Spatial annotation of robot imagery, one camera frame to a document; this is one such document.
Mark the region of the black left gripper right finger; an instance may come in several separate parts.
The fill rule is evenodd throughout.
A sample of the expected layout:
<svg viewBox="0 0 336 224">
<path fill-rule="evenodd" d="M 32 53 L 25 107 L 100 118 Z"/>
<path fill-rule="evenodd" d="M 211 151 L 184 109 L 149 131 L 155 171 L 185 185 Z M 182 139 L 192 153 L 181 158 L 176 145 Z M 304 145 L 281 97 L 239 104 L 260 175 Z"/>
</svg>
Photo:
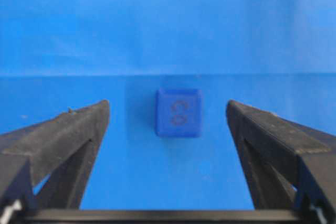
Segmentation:
<svg viewBox="0 0 336 224">
<path fill-rule="evenodd" d="M 335 136 L 230 100 L 227 123 L 256 209 L 335 212 Z"/>
</svg>

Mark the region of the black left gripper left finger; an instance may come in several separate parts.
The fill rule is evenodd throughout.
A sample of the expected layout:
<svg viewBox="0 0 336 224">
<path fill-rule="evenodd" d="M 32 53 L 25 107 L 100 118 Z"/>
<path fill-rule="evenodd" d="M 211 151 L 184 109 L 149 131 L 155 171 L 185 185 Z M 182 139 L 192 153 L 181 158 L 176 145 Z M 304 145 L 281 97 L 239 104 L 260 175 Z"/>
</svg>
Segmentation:
<svg viewBox="0 0 336 224">
<path fill-rule="evenodd" d="M 1 208 L 79 208 L 109 118 L 102 100 L 1 134 Z"/>
</svg>

